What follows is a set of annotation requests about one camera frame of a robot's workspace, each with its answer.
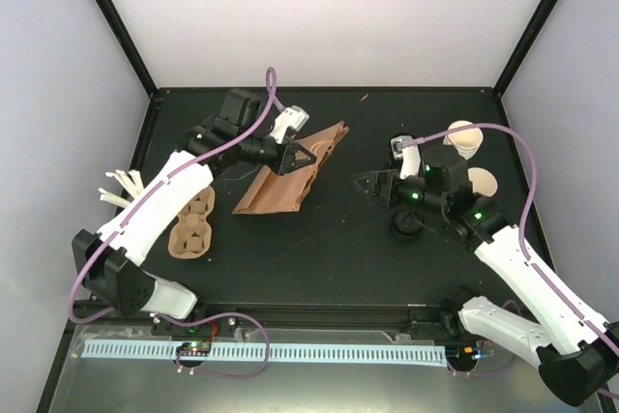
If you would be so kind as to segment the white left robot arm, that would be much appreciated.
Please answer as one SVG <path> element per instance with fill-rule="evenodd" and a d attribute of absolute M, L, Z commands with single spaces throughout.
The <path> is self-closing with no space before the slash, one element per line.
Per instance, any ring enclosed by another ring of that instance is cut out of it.
<path fill-rule="evenodd" d="M 276 103 L 243 89 L 225 95 L 218 113 L 191 128 L 162 170 L 115 218 L 96 232 L 80 230 L 72 240 L 78 270 L 73 290 L 84 287 L 124 316 L 138 312 L 173 318 L 187 335 L 200 333 L 208 312 L 184 285 L 154 276 L 142 264 L 173 218 L 238 162 L 287 175 L 315 163 L 315 155 L 292 139 L 308 121 L 298 106 L 280 111 L 265 135 L 256 134 Z"/>

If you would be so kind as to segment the brown cardboard cup carrier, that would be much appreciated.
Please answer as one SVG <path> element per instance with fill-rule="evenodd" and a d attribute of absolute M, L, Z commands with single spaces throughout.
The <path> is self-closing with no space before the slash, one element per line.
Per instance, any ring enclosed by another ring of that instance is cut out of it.
<path fill-rule="evenodd" d="M 213 229 L 208 217 L 215 208 L 216 193 L 212 187 L 200 191 L 177 215 L 170 230 L 168 252 L 176 259 L 196 259 L 211 247 Z"/>

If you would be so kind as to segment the brown paper bag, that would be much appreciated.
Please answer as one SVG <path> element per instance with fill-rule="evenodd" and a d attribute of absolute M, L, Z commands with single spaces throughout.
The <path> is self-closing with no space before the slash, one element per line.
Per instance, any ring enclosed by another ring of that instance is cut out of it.
<path fill-rule="evenodd" d="M 316 156 L 316 162 L 283 176 L 273 173 L 267 167 L 262 168 L 234 208 L 233 214 L 270 215 L 299 212 L 319 170 L 348 132 L 349 128 L 345 123 L 339 121 L 329 128 L 300 139 L 301 145 Z"/>

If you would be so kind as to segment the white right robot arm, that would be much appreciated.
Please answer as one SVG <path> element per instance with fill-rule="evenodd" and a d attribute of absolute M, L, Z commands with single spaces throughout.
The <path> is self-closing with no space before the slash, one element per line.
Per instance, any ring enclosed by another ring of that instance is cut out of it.
<path fill-rule="evenodd" d="M 529 246 L 497 203 L 474 192 L 468 163 L 452 146 L 406 148 L 400 169 L 356 174 L 369 203 L 434 216 L 485 263 L 532 313 L 528 320 L 475 296 L 442 310 L 452 338 L 467 333 L 508 349 L 536 369 L 548 389 L 580 406 L 618 373 L 618 325 L 593 310 Z"/>

